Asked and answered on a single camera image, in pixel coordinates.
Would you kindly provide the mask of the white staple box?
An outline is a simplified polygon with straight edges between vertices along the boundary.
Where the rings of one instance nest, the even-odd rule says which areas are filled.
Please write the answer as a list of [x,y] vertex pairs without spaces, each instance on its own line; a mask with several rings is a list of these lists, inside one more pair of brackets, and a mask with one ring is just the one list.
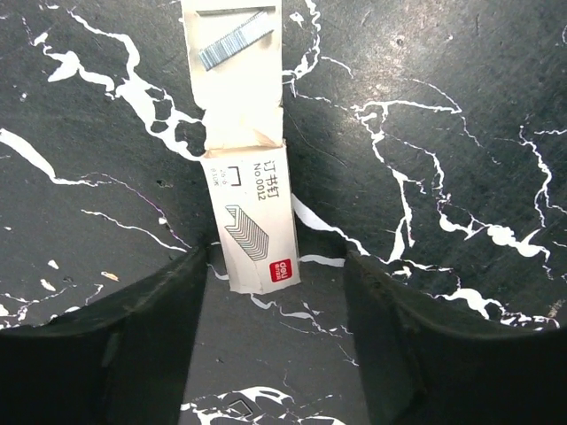
[[[198,53],[265,11],[274,31],[210,71]],[[232,291],[299,283],[283,123],[283,20],[278,1],[185,1],[190,85],[206,130],[202,167]]]

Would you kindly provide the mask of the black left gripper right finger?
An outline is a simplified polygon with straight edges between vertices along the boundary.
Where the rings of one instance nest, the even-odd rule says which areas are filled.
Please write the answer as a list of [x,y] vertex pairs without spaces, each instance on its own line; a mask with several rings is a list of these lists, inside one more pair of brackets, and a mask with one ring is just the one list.
[[486,320],[349,252],[347,321],[373,424],[563,424],[566,331]]

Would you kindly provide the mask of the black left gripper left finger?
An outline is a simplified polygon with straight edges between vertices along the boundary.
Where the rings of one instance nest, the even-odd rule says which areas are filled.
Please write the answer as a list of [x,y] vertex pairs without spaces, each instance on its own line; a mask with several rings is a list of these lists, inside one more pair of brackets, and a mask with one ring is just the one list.
[[207,255],[41,326],[1,333],[4,424],[176,424],[198,330]]

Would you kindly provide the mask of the silver staple strip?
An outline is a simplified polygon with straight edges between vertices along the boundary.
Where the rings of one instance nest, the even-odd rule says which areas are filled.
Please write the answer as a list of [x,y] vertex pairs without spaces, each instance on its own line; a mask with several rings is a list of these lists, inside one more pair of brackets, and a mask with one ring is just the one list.
[[206,71],[210,71],[236,54],[272,33],[274,26],[269,14],[257,12],[218,40],[200,50],[198,57]]

